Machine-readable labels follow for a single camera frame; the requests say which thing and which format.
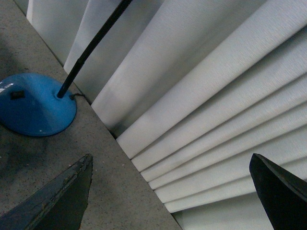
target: black lamp pole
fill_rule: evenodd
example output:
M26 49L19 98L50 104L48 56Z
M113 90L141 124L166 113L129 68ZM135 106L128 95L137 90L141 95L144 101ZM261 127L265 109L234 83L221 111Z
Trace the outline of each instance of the black lamp pole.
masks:
M80 69L82 68L87 58L90 56L90 54L99 44L101 39L107 34L107 32L111 29L111 27L114 25L114 23L122 15L122 13L125 11L125 9L129 6L131 2L132 0L122 0L120 4L116 7L116 9L108 18L106 23L101 27L101 29L98 31L98 33L95 35L95 37L92 39L90 44L87 46L87 48L84 50L84 52L81 54L81 56L73 66L72 70L68 74L68 77L64 81L61 89L57 94L58 98L64 97L65 93L72 84L73 80L76 78L77 74L79 73Z

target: concrete floor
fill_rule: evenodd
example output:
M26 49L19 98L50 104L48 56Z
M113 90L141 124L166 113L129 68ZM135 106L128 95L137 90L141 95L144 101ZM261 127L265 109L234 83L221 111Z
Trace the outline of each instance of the concrete floor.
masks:
M15 3L0 5L0 79L36 72L63 82L67 74ZM91 153L94 174L82 230L181 229L86 100L78 97L77 106L73 123L51 137L25 137L0 126L0 215Z

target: blue lamp base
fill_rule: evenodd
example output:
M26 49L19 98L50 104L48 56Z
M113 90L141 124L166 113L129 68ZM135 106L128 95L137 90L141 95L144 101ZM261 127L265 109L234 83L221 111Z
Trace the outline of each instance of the blue lamp base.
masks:
M61 83L44 75L22 73L0 82L0 123L17 133L45 137L66 129L76 115L76 102Z

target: white pleated fabric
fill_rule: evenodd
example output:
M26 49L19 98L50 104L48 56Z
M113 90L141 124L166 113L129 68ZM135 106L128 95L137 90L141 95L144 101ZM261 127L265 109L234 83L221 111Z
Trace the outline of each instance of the white pleated fabric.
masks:
M238 2L165 1L92 105L104 124L115 127L154 85L167 82L164 74Z
M305 1L264 3L118 138L125 153L135 156L296 33L306 13Z
M163 0L134 0L90 55L75 83L92 102L121 64ZM120 0L89 0L79 31L64 65L70 72Z
M69 72L120 0L16 2ZM134 0L75 83L185 230L270 227L253 153L307 179L306 0Z
M170 212L255 192L254 152L307 178L306 2L258 2L219 44L199 45L235 4L166 0L93 103L114 130L168 85L117 141ZM187 50L202 59L170 87Z
M88 0L29 0L27 19L64 65Z

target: pleated backdrop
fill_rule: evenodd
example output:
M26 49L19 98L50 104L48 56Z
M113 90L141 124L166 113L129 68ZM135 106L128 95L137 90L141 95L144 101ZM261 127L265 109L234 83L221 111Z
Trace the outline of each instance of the pleated backdrop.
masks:
M16 0L69 72L119 0ZM272 229L259 153L307 179L307 1L134 0L75 80L183 229Z

